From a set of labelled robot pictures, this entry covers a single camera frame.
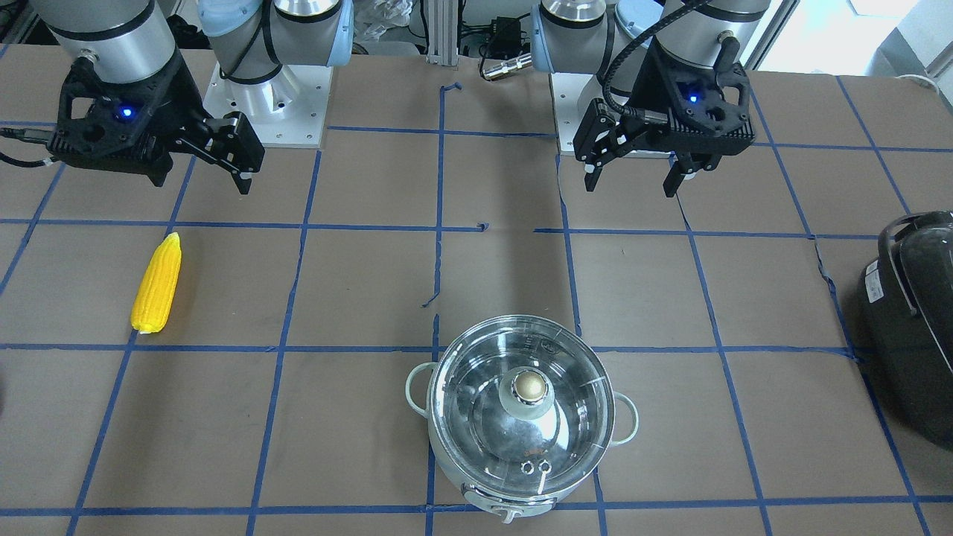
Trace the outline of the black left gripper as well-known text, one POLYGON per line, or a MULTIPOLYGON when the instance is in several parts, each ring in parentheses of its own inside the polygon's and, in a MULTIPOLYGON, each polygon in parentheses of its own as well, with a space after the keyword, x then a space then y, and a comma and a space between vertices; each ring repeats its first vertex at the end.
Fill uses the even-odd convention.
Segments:
POLYGON ((595 191, 609 162, 634 150, 653 150, 671 153, 663 192, 676 197, 684 181, 752 145, 751 81, 736 62, 741 43, 725 37, 715 45, 714 65, 698 67, 653 43, 634 81, 634 109, 614 118, 605 99, 589 102, 573 139, 587 192, 595 191), (660 113, 663 122, 650 124, 646 111, 660 113))

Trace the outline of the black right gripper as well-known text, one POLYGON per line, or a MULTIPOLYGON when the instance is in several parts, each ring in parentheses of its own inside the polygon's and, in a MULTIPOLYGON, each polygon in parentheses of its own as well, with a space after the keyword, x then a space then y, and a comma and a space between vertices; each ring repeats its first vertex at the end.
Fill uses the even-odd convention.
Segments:
POLYGON ((156 187, 173 167, 172 152, 191 153, 229 173, 239 194, 251 191, 265 149, 248 116, 212 118, 180 51, 155 74, 131 83, 101 79, 88 57, 71 64, 47 148, 68 166, 140 174, 156 187))

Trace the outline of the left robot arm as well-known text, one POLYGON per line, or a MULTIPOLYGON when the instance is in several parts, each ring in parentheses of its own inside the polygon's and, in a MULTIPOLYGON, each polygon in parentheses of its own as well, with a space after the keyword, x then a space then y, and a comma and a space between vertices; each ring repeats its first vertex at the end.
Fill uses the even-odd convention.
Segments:
POLYGON ((541 1, 530 52, 538 71, 593 76, 573 135, 584 186, 636 150, 674 157, 663 183, 711 172, 756 139, 739 57, 767 1, 541 1))

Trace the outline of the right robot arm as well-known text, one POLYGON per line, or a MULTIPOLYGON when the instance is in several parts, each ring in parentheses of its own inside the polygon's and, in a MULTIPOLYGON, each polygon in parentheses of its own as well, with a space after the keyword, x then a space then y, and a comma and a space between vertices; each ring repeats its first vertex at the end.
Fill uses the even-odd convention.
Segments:
POLYGON ((231 174, 238 192, 261 170, 269 122, 310 114, 293 66, 333 68, 353 51, 351 1, 200 1, 200 24, 229 91, 215 115, 156 1, 34 1, 68 52, 57 125, 26 135, 68 166, 165 183, 173 153, 231 174))

